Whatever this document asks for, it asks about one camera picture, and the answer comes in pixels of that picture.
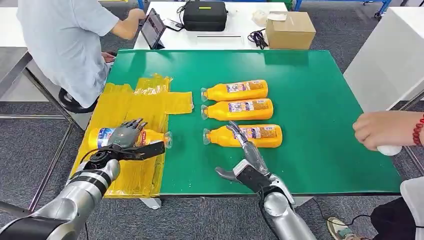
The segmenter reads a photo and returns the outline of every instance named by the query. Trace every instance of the black chair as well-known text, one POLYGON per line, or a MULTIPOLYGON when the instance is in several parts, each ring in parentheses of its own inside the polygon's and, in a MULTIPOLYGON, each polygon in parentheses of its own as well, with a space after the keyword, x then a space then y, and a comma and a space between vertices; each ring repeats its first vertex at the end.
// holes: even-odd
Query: black chair
POLYGON ((86 114, 94 111, 94 108, 97 105, 97 99, 95 102, 88 108, 84 108, 77 102, 72 96, 63 88, 60 88, 59 91, 59 103, 66 110, 76 114, 86 114))

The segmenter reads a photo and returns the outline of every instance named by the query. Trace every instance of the human hand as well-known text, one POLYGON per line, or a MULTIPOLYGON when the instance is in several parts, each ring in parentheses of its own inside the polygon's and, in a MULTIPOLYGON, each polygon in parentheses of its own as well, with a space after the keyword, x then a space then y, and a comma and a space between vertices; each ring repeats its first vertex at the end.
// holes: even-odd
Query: human hand
MULTIPOLYGON (((412 146, 414 128, 422 117, 423 112, 415 111, 367 112, 358 117, 353 129, 356 139, 372 151, 378 146, 412 146)), ((424 143, 422 129, 420 139, 424 143)))
POLYGON ((128 13, 128 16, 129 17, 134 16, 135 18, 138 18, 138 19, 145 19, 146 18, 145 12, 143 10, 139 9, 139 8, 131 9, 128 13))
POLYGON ((114 62, 115 61, 115 56, 112 55, 112 54, 110 54, 110 53, 101 52, 101 56, 104 58, 104 61, 106 63, 111 63, 111 62, 114 62))

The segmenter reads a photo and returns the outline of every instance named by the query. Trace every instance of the robotic arm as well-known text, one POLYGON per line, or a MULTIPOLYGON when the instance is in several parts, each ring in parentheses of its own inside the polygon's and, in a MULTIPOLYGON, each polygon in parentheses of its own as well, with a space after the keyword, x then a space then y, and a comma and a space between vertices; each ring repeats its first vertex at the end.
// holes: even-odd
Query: robotic arm
MULTIPOLYGON (((120 160, 145 160, 165 152, 163 141, 133 147, 147 124, 143 119, 124 122, 108 140, 83 162, 65 188, 51 202, 11 221, 0 229, 0 240, 76 240, 91 212, 102 200, 106 190, 120 174, 120 160)), ((271 174, 258 149, 240 128, 230 121, 227 128, 238 138, 244 157, 232 171, 217 167, 224 179, 246 185, 260 193, 263 207, 274 222, 280 240, 316 240, 305 221, 293 209, 294 199, 284 182, 271 174)))
POLYGON ((0 229, 0 240, 76 240, 91 212, 120 174, 120 160, 145 160, 165 152, 163 141, 133 147, 147 124, 143 119, 124 122, 100 148, 78 166, 65 188, 51 202, 0 229))
POLYGON ((295 213, 295 200, 289 189, 277 175, 270 173, 258 148, 248 141, 235 122, 230 121, 226 127, 240 142, 245 159, 232 171, 216 167, 218 175, 259 193, 263 208, 274 223, 273 232, 280 240, 317 240, 305 221, 295 213))

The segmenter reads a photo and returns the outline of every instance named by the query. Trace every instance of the person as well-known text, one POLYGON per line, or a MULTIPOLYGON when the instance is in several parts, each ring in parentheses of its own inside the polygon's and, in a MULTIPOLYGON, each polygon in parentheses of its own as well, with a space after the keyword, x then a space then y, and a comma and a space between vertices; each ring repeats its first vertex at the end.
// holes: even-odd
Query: person
POLYGON ((131 40, 146 17, 132 9, 120 20, 97 0, 18 0, 16 16, 35 63, 83 108, 102 93, 115 59, 101 51, 100 37, 112 32, 131 40))
MULTIPOLYGON (((412 146, 413 133, 424 143, 423 112, 379 111, 364 113, 353 124, 356 139, 367 149, 378 146, 412 146)), ((404 181, 402 197, 380 205, 371 214, 371 223, 378 234, 373 240, 424 240, 424 177, 404 181)), ((353 233, 340 219, 330 217, 327 227, 335 240, 368 239, 353 233)))

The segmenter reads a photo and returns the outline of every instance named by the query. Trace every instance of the sneaker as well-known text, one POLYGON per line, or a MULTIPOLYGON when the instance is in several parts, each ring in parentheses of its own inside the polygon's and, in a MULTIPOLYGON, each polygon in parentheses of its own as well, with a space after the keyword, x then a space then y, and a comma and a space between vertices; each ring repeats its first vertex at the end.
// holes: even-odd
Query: sneaker
POLYGON ((355 235, 348 226, 340 226, 337 224, 345 225, 338 218, 330 217, 327 221, 327 227, 330 234, 335 240, 362 240, 362 237, 355 235))

